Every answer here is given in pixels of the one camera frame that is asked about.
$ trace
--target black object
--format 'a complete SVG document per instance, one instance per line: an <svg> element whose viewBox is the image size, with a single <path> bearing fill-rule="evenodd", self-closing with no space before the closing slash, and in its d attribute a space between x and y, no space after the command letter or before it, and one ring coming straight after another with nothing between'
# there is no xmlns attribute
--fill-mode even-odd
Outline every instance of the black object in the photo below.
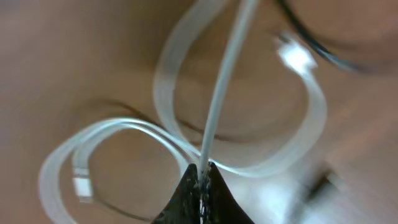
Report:
<svg viewBox="0 0 398 224"><path fill-rule="evenodd" d="M254 224L233 198L214 163L199 183L190 164L170 202L153 224Z"/></svg>
<svg viewBox="0 0 398 224"><path fill-rule="evenodd" d="M293 10L287 4L287 0L276 0L280 8L283 10L290 24L297 31L299 36L322 58L336 65L343 70L351 70L356 72L368 73L369 68L353 63L349 60L339 59L335 54L331 53L325 46L319 43L311 34L311 32L297 18Z"/></svg>

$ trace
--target brown surface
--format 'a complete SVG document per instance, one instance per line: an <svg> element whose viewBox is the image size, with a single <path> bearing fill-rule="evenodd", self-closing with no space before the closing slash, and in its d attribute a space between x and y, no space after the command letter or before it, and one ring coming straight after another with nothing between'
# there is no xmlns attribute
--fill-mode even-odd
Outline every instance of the brown surface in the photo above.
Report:
<svg viewBox="0 0 398 224"><path fill-rule="evenodd" d="M39 168L64 139L107 114L106 108L87 106L91 100L114 98L155 118L154 66L189 5L177 0L0 2L1 223L50 223L38 199ZM294 6L318 34L363 44L366 58L394 58L396 1L300 0ZM183 64L176 112L198 126L205 123L235 9L236 4L228 6ZM219 128L219 133L236 135L265 130L266 138L248 145L217 142L214 156L230 164L243 166L269 154L305 112L303 85L279 63L271 42L271 31L285 26L279 15L269 1L259 6ZM383 48L372 54L379 45ZM227 174L226 181L256 223L278 223L294 187L326 158L345 180L345 190L313 209L308 223L396 223L398 76L360 76L318 61L316 76L328 101L328 121L307 159L277 177L246 181ZM91 170L103 197L147 216L167 203L178 176L172 156L133 131L102 144ZM79 223L139 223L79 204L70 177L67 163L61 186Z"/></svg>

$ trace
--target black cable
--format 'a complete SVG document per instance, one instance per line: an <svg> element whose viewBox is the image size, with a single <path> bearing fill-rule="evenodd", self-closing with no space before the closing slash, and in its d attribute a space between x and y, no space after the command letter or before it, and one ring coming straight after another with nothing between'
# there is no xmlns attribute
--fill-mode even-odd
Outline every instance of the black cable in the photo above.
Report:
<svg viewBox="0 0 398 224"><path fill-rule="evenodd" d="M349 60L339 59L337 55L331 53L325 46L319 43L311 34L311 32L303 25L303 23L298 19L293 10L287 4L287 0L277 0L278 5L283 10L286 18L289 20L290 24L297 31L298 35L313 49L319 56L328 62L336 65L338 68L343 70L350 70L355 72L370 72L369 68L366 68L357 63L351 62Z"/></svg>

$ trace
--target coiled white cable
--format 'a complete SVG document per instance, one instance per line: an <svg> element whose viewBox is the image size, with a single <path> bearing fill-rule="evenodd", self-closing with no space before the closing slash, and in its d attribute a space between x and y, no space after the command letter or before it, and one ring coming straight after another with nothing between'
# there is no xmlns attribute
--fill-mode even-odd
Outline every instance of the coiled white cable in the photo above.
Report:
<svg viewBox="0 0 398 224"><path fill-rule="evenodd" d="M250 17L254 13L254 6L257 0L242 1L240 10L242 14L240 16L248 19L244 22L244 27L247 27ZM92 124L72 136L46 158L40 170L39 194L46 214L54 223L76 223L64 207L60 196L59 172L62 164L74 152L72 164L75 174L76 193L81 197L90 198L92 196L90 172L88 169L90 155L101 141L119 130L137 129L158 140L176 158L180 168L180 176L185 172L189 162L198 162L198 157L200 156L199 150L186 140L175 120L172 108L173 90L179 67L189 46L199 35L200 31L222 10L225 3L225 0L197 1L176 25L164 47L154 80L154 99L157 112L167 131L139 119L107 119ZM239 35L239 32L233 32L231 38L236 38ZM240 46L235 47L230 53L237 55L239 49ZM284 45L280 50L280 55L284 59L284 62L289 65L293 63L291 61L294 58L292 55L297 55L297 52L302 53L300 56L309 58L308 60L310 61L310 63L307 60L291 67L302 77L307 87L309 101L305 119L294 137L276 155L258 165L247 168L229 167L210 159L217 166L246 177L265 177L288 168L315 144L326 121L326 101L320 87L310 73L315 62L309 53L303 47L293 42L293 44ZM231 60L225 66L232 67L233 64L234 60ZM191 161L184 158L181 152L173 147L169 141L175 143L185 152Z"/></svg>

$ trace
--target blurry black object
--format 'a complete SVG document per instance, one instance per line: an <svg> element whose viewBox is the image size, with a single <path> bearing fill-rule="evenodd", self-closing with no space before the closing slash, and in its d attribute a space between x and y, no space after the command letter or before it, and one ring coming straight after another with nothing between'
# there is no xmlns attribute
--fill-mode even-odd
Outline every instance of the blurry black object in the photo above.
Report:
<svg viewBox="0 0 398 224"><path fill-rule="evenodd" d="M175 193L153 224L252 224L233 198L214 163L199 184L197 167L190 164Z"/></svg>
<svg viewBox="0 0 398 224"><path fill-rule="evenodd" d="M357 63L349 60L339 59L337 55L331 53L325 46L319 43L311 34L311 32L303 25L298 19L293 10L287 3L287 0L276 0L280 8L283 10L286 18L289 20L290 25L297 31L299 36L310 46L319 56L328 62L336 65L343 70L354 72L369 73L372 72L370 68L358 65Z"/></svg>

